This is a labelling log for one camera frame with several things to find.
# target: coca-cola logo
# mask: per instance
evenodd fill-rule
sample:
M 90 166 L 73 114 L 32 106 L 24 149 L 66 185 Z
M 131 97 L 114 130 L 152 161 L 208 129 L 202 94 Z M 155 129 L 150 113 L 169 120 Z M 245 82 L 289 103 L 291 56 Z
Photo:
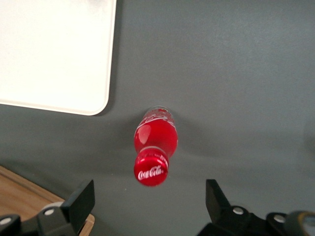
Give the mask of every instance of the coca-cola logo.
M 148 171 L 140 171 L 138 174 L 138 180 L 143 180 L 146 178 L 158 176 L 163 173 L 163 170 L 161 169 L 161 166 L 153 166 L 150 170 Z

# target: coca-cola bottle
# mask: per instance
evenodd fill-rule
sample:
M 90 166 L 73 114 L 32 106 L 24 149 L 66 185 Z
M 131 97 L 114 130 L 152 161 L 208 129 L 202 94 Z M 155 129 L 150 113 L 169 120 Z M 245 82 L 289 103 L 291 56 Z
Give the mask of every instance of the coca-cola bottle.
M 134 175 L 140 183 L 156 186 L 166 179 L 169 158 L 176 150 L 177 141 L 170 111 L 162 106 L 150 108 L 134 134 L 134 147 L 138 154 Z

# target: white tray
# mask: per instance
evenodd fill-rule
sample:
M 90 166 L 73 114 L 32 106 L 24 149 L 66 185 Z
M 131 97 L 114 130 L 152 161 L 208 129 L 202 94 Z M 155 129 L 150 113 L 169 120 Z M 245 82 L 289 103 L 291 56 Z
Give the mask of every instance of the white tray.
M 115 12 L 116 0 L 1 0 L 0 103 L 101 112 Z

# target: metal screw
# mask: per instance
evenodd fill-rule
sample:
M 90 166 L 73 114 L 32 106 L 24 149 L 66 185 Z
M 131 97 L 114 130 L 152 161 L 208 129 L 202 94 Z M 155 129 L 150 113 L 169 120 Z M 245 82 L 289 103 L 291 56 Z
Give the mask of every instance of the metal screw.
M 275 215 L 274 216 L 274 220 L 279 222 L 279 223 L 284 223 L 285 222 L 285 218 L 282 215 Z
M 51 215 L 52 213 L 54 213 L 54 209 L 49 209 L 47 211 L 44 212 L 44 215 Z
M 237 214 L 237 215 L 243 215 L 243 214 L 244 214 L 243 209 L 241 209 L 240 207 L 235 207 L 235 208 L 233 209 L 233 212 L 234 212 L 235 214 Z
M 12 220 L 12 218 L 10 218 L 10 217 L 4 218 L 3 220 L 0 221 L 0 225 L 5 225 L 5 224 L 9 223 L 11 220 Z

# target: red bottle cap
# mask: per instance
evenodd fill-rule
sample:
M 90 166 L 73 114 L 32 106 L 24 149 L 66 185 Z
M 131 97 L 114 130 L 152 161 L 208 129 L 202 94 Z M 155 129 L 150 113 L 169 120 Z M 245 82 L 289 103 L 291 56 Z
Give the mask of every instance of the red bottle cap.
M 146 186 L 161 184 L 167 177 L 168 160 L 165 153 L 157 147 L 141 150 L 134 164 L 136 179 Z

